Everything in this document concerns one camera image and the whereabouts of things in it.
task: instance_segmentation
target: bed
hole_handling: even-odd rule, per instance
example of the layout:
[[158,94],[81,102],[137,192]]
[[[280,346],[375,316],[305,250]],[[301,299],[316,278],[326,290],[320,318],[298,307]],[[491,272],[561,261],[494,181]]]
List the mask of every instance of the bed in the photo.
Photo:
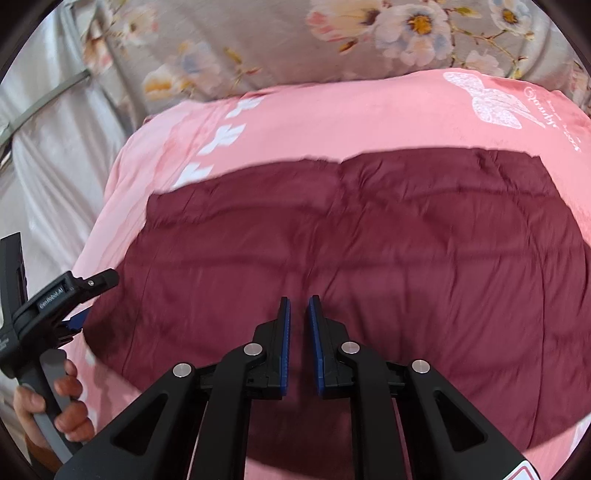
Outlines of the bed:
[[[482,89],[486,107],[475,102],[474,85]],[[554,110],[544,117],[538,104]],[[509,114],[495,115],[495,109]],[[430,112],[427,118],[425,111]],[[584,153],[591,147],[590,126],[586,115],[559,92],[458,69],[387,82],[274,87],[205,105],[184,102],[150,120],[122,149],[109,178],[105,207],[74,273],[87,277],[121,261],[144,224],[152,192],[277,158],[339,161],[360,151],[430,145],[540,155],[589,242],[591,197],[586,185],[591,168]],[[138,391],[97,361],[82,337],[67,351],[81,365],[84,398],[101,428]],[[588,424],[589,417],[527,452],[542,478],[558,471]],[[247,472],[253,478],[269,474],[253,463]]]

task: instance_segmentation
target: finger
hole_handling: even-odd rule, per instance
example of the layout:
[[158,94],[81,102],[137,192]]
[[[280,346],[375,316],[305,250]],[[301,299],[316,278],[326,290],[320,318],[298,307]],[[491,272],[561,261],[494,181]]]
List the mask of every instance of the finger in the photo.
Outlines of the finger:
[[73,401],[56,417],[56,428],[62,433],[70,433],[82,425],[88,416],[88,408],[81,401]]
[[74,365],[74,362],[72,362],[71,360],[66,360],[65,361],[64,368],[66,369],[66,373],[68,375],[70,375],[71,377],[77,377],[78,376],[78,369]]
[[94,436],[95,427],[90,419],[86,419],[82,425],[77,426],[70,433],[66,434],[66,438],[71,442],[88,442]]
[[82,395],[82,384],[75,377],[62,377],[53,382],[53,387],[58,395],[63,397],[78,398]]
[[18,386],[14,392],[14,410],[19,417],[42,413],[45,411],[45,399],[27,387]]

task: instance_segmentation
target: gray handle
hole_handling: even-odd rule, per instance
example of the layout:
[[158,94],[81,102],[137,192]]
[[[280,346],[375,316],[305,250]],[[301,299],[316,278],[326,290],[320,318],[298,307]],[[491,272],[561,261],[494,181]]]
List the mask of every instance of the gray handle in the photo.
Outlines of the gray handle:
[[71,402],[70,397],[58,395],[53,385],[55,380],[67,375],[64,368],[65,361],[64,350],[47,350],[39,357],[37,365],[33,365],[19,377],[21,385],[45,398],[46,412],[34,414],[33,417],[47,443],[62,463],[66,463],[82,448],[81,443],[68,441],[66,436],[59,432],[54,425],[56,417]]

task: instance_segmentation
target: blue gripper pad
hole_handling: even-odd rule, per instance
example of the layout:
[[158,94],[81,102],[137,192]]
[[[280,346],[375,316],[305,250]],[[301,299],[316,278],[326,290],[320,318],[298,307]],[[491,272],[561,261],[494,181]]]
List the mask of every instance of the blue gripper pad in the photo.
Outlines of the blue gripper pad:
[[324,356],[322,353],[322,345],[320,343],[318,318],[316,315],[316,309],[314,308],[313,299],[310,299],[308,302],[308,316],[310,317],[310,325],[312,327],[312,341],[314,346],[314,378],[316,380],[318,395],[322,396],[324,393]]
[[82,325],[84,325],[88,314],[90,313],[90,308],[91,307],[88,307],[87,309],[82,310],[80,313],[76,313],[70,317],[70,320],[67,321],[68,328],[70,330],[80,330]]
[[290,366],[290,327],[291,327],[291,302],[289,299],[285,302],[285,316],[283,318],[283,345],[281,348],[281,377],[280,387],[281,395],[287,394],[287,378]]

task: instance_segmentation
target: white butterfly print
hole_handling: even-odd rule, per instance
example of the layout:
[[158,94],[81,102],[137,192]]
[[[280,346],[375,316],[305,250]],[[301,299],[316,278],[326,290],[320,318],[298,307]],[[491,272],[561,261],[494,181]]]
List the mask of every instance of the white butterfly print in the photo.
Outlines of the white butterfly print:
[[244,131],[246,124],[232,127],[232,125],[222,125],[217,129],[214,139],[197,152],[197,155],[208,155],[215,150],[218,145],[229,147],[232,145]]
[[476,75],[445,72],[443,77],[472,95],[472,108],[483,122],[521,129],[521,123],[514,115],[516,113],[540,127],[546,128],[517,97],[494,88],[485,88]]

